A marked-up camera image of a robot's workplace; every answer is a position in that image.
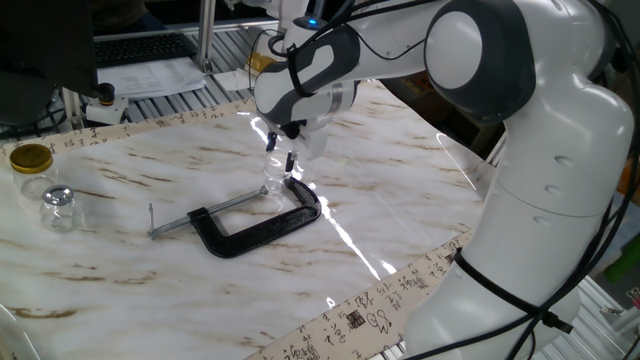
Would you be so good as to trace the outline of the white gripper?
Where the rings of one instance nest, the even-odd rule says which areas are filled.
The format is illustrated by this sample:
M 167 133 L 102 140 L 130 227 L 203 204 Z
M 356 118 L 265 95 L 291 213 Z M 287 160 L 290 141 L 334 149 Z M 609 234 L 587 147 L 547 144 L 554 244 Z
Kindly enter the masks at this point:
M 306 159 L 313 160 L 319 158 L 324 153 L 329 136 L 329 123 L 329 117 L 318 117 L 299 121 L 300 132 L 294 140 L 294 145 Z M 271 152 L 276 147 L 278 134 L 271 131 L 268 133 L 267 139 L 266 151 Z M 294 165 L 295 154 L 288 152 L 285 162 L 285 172 L 290 173 Z

